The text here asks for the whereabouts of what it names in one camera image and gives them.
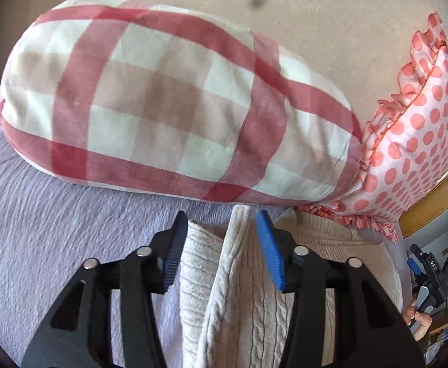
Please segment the person's right hand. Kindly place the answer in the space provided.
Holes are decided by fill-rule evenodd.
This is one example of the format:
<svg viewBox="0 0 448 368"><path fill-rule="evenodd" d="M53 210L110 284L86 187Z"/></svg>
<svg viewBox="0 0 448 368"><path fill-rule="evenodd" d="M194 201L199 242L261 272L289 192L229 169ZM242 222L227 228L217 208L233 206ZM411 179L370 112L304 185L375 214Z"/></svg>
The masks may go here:
<svg viewBox="0 0 448 368"><path fill-rule="evenodd" d="M402 312L402 317L407 326L411 323L412 320L415 320L417 323L419 323L419 327L413 333L413 338L416 341L421 341L431 327L432 318L430 315L416 311L415 303L416 299L412 299L410 301L409 305Z"/></svg>

